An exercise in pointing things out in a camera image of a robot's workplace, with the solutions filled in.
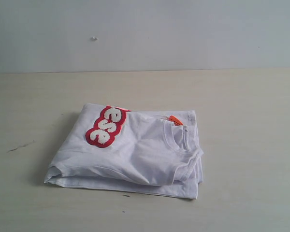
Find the wooden table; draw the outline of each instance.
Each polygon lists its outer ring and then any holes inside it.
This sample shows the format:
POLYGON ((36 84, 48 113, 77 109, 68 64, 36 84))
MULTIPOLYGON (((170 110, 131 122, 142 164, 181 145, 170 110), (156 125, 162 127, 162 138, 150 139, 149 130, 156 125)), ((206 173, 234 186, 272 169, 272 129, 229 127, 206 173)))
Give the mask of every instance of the wooden table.
POLYGON ((290 69, 0 74, 0 232, 290 232, 290 69), (195 201, 43 184, 87 102, 198 116, 195 201))

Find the white t-shirt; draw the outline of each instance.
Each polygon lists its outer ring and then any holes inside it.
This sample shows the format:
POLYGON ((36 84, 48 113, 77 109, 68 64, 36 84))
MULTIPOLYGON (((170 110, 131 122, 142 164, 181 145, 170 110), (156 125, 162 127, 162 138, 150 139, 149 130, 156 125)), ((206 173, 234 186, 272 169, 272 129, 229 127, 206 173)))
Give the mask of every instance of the white t-shirt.
POLYGON ((86 104, 45 182, 196 198, 202 154, 194 111, 129 112, 86 104), (162 119, 170 114, 184 126, 162 119), (184 186, 182 194, 178 186, 184 186))

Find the white wall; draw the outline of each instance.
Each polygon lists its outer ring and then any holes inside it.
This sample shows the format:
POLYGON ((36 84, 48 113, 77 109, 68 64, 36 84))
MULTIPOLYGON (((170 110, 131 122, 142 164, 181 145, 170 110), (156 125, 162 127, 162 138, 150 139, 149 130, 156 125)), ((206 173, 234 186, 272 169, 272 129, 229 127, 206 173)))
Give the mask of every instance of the white wall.
POLYGON ((286 66, 290 0, 0 0, 0 73, 286 66))

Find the embroidered logo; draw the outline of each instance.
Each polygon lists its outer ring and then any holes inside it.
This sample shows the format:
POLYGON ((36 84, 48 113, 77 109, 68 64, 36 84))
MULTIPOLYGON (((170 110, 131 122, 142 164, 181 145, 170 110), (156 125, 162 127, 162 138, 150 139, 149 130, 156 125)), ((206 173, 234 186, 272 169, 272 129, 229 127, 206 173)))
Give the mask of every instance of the embroidered logo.
POLYGON ((100 113, 100 117, 94 122, 93 128, 86 134, 86 140, 90 145, 105 148, 111 145, 115 136, 121 131, 127 113, 130 110, 123 110, 117 107, 106 106, 100 113))

